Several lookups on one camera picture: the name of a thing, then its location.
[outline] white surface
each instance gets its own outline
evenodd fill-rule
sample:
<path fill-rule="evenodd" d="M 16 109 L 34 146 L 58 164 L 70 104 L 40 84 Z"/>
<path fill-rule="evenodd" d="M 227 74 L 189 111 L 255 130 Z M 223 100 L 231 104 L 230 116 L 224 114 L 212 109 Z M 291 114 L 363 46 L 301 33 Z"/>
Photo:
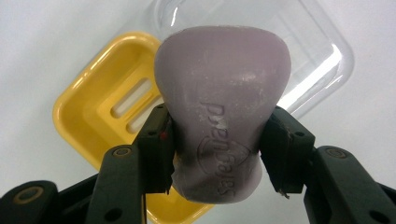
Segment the white surface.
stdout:
<path fill-rule="evenodd" d="M 52 106 L 108 40 L 130 27 L 150 26 L 149 15 L 134 19 L 134 11 L 148 6 L 142 2 L 0 1 L 0 195 L 37 179 L 64 189 L 95 173 L 57 134 Z M 355 68 L 300 122 L 317 146 L 351 151 L 375 180 L 396 189 L 396 2 L 319 2 L 351 46 Z M 197 223 L 307 218 L 302 195 L 283 199 L 265 177 L 249 199 L 215 206 Z"/>

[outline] bolt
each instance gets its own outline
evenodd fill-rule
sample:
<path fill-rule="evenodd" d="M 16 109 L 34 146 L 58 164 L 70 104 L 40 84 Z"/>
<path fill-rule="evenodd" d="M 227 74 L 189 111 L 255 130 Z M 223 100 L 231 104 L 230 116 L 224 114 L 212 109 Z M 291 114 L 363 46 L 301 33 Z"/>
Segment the bolt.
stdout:
<path fill-rule="evenodd" d="M 124 157 L 129 155 L 132 152 L 132 150 L 128 147 L 120 147 L 117 148 L 114 152 L 113 152 L 113 156 L 115 157 Z"/>
<path fill-rule="evenodd" d="M 338 148 L 327 148 L 326 152 L 327 154 L 338 159 L 345 159 L 347 157 L 347 154 L 343 150 Z"/>
<path fill-rule="evenodd" d="M 21 190 L 17 195 L 14 197 L 15 204 L 26 204 L 34 201 L 35 199 L 39 198 L 41 194 L 43 194 L 44 189 L 39 186 L 29 187 L 27 189 Z"/>

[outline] transparent plastic lid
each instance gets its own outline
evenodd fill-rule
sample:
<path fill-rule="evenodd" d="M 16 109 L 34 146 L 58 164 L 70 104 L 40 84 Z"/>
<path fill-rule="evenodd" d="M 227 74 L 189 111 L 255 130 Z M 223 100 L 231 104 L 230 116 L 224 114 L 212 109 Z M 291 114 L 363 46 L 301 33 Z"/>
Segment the transparent plastic lid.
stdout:
<path fill-rule="evenodd" d="M 280 36 L 290 50 L 291 76 L 278 105 L 297 118 L 335 91 L 353 67 L 348 44 L 313 0 L 157 0 L 153 11 L 162 40 L 202 25 L 252 26 Z"/>

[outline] bar of soap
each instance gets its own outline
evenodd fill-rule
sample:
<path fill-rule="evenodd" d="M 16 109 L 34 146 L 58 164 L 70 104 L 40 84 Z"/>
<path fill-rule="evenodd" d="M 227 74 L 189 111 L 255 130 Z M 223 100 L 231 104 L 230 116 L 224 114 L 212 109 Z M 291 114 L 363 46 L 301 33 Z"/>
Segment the bar of soap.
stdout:
<path fill-rule="evenodd" d="M 257 188 L 259 137 L 289 77 L 286 44 L 261 29 L 195 27 L 163 42 L 155 78 L 174 120 L 178 193 L 236 203 Z"/>

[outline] yellow soap dish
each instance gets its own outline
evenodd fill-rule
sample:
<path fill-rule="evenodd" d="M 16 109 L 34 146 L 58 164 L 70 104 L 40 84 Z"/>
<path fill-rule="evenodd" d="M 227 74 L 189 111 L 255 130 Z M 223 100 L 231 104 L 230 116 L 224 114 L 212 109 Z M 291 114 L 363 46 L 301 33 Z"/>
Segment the yellow soap dish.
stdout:
<path fill-rule="evenodd" d="M 97 170 L 110 148 L 132 144 L 152 107 L 163 102 L 154 79 L 159 46 L 145 33 L 118 36 L 56 101 L 56 129 Z M 189 202 L 173 188 L 147 195 L 154 223 L 192 223 L 212 206 Z"/>

